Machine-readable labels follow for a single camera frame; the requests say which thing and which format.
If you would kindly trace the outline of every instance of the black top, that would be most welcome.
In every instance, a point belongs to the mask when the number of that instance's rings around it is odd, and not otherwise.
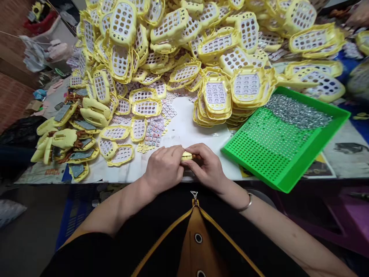
[[[236,210],[198,184],[180,184],[160,194],[127,220],[115,238],[82,235],[58,250],[41,274],[46,276],[130,276],[164,231],[192,207],[191,190],[203,208],[265,276],[307,276],[301,267]],[[189,217],[163,240],[139,276],[176,276]],[[257,276],[237,250],[207,220],[214,247],[231,276]]]

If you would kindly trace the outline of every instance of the bangle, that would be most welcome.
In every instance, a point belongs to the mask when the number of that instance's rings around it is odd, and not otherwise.
[[[249,192],[248,194],[250,196],[250,202],[246,205],[246,207],[239,209],[238,212],[243,212],[244,210],[248,209],[251,206],[251,203],[253,202],[253,195]]]

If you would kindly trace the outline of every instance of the green perforated tray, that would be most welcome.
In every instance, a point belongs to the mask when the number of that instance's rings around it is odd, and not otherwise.
[[[350,113],[284,87],[274,93],[314,107],[333,120],[324,128],[301,130],[261,107],[221,151],[273,189],[289,193]]]

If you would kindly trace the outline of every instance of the blue crate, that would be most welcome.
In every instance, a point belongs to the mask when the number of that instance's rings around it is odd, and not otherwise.
[[[92,200],[98,198],[96,186],[96,184],[70,185],[55,251],[64,244],[93,210]]]

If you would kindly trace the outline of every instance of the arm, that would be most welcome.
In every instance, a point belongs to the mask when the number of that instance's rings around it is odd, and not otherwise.
[[[192,160],[183,161],[205,186],[223,201],[240,210],[250,197],[245,189],[229,180],[223,173],[220,160],[209,147],[195,144],[186,151],[200,155],[201,167]],[[250,207],[241,215],[251,221],[310,276],[356,276],[340,259],[288,217],[253,195]]]
[[[155,151],[145,174],[96,207],[64,245],[86,233],[100,232],[113,237],[127,219],[182,180],[180,162],[184,151],[181,145]]]

